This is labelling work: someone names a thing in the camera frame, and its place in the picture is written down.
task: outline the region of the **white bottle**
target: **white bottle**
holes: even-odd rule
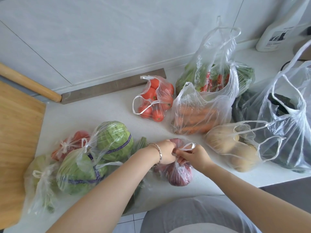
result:
[[[289,11],[280,19],[277,19],[263,33],[259,39],[256,50],[258,51],[275,51],[284,43],[290,32],[299,23],[304,14],[309,0],[295,1]]]

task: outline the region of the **wooden handle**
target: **wooden handle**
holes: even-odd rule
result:
[[[29,90],[37,92],[38,94],[49,98],[52,101],[60,102],[62,100],[62,96],[57,94],[56,92],[42,86],[41,84],[27,78],[25,75],[20,74],[19,72],[5,66],[0,62],[0,75],[22,85]]]

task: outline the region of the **bracelet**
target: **bracelet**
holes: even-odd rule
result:
[[[159,152],[160,152],[160,161],[159,161],[157,164],[155,164],[155,165],[152,166],[152,167],[156,167],[156,166],[158,166],[158,165],[161,163],[161,161],[162,161],[162,152],[161,152],[160,147],[159,147],[156,143],[149,143],[148,145],[150,145],[150,144],[154,144],[154,145],[158,148],[158,150],[159,150]]]

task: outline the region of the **hand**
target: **hand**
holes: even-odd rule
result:
[[[215,163],[208,156],[206,150],[201,145],[191,151],[176,150],[176,154],[179,156],[178,163],[183,164],[187,161],[199,172],[203,173],[207,168],[215,165]]]
[[[170,140],[164,140],[156,142],[156,144],[160,147],[162,152],[161,164],[170,164],[176,160],[176,157],[172,155],[173,149],[176,147],[175,143]],[[160,161],[160,153],[157,146],[150,144],[144,149],[155,158],[154,164],[157,164]]]

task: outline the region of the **bottle label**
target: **bottle label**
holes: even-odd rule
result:
[[[283,31],[274,32],[265,46],[265,49],[277,49],[279,45],[289,36],[292,29],[293,27],[290,27],[284,29]]]

